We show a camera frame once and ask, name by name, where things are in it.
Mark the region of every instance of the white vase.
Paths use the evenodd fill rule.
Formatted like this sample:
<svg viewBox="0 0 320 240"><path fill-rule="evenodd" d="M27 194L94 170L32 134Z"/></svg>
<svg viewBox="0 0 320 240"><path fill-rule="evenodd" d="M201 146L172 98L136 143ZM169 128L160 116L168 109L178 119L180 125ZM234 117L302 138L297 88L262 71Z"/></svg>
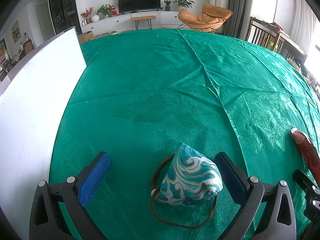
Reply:
<svg viewBox="0 0 320 240"><path fill-rule="evenodd" d="M93 16L91 17L91 21L92 21L92 22L97 22L99 19L100 19L100 17L99 17L98 14L93 15Z"/></svg>

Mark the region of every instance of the houseplant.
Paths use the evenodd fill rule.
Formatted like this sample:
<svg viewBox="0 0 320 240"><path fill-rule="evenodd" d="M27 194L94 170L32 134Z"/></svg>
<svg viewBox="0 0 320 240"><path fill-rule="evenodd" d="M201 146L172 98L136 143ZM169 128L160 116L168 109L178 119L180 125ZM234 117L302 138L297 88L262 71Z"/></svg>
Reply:
<svg viewBox="0 0 320 240"><path fill-rule="evenodd" d="M195 3L194 1L191 0L174 0L173 3L177 3L178 6L181 6L181 8L191 8L192 4Z"/></svg>
<svg viewBox="0 0 320 240"><path fill-rule="evenodd" d="M89 10L86 8L85 11L80 14L82 18L84 18L86 23L91 23L90 18L91 18L92 11L93 11L93 6L89 7Z"/></svg>
<svg viewBox="0 0 320 240"><path fill-rule="evenodd" d="M164 0L163 2L165 3L165 11L170 12L171 1L170 0Z"/></svg>
<svg viewBox="0 0 320 240"><path fill-rule="evenodd" d="M101 13L104 18L109 17L110 16L109 12L111 11L109 6L110 6L110 4L108 4L108 5L107 4L102 4L100 6L99 10L97 11L97 14Z"/></svg>

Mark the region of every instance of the blue foam pad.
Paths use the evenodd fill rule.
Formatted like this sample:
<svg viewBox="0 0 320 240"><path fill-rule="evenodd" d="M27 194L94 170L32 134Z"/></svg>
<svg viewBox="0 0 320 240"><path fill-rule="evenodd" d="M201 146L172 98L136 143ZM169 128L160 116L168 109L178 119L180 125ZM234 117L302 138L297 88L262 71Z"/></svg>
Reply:
<svg viewBox="0 0 320 240"><path fill-rule="evenodd" d="M89 173L88 177L81 184L79 187L78 200L82 206L90 203L94 193L99 187L100 182L109 170L110 164L110 155L105 153Z"/></svg>
<svg viewBox="0 0 320 240"><path fill-rule="evenodd" d="M218 153L214 159L233 201L243 205L246 202L246 188L229 163Z"/></svg>

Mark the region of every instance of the framed picture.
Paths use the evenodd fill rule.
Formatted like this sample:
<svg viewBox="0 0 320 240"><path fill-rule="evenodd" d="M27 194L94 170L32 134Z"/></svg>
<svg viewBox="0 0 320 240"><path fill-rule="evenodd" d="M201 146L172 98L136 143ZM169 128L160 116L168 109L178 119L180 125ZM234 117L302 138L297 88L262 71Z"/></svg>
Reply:
<svg viewBox="0 0 320 240"><path fill-rule="evenodd" d="M16 21L14 23L14 25L12 26L11 34L12 34L12 38L13 38L14 43L16 43L21 38L21 33L20 33L18 21Z"/></svg>
<svg viewBox="0 0 320 240"><path fill-rule="evenodd" d="M5 44L4 38L0 41L0 47L2 47L4 50L7 49L7 45Z"/></svg>

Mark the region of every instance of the television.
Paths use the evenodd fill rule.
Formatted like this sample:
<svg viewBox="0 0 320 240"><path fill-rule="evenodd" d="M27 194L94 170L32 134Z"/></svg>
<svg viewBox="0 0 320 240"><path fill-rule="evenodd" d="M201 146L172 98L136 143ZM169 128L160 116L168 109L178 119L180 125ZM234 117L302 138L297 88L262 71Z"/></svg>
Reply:
<svg viewBox="0 0 320 240"><path fill-rule="evenodd" d="M160 9L160 0L118 0L119 12Z"/></svg>

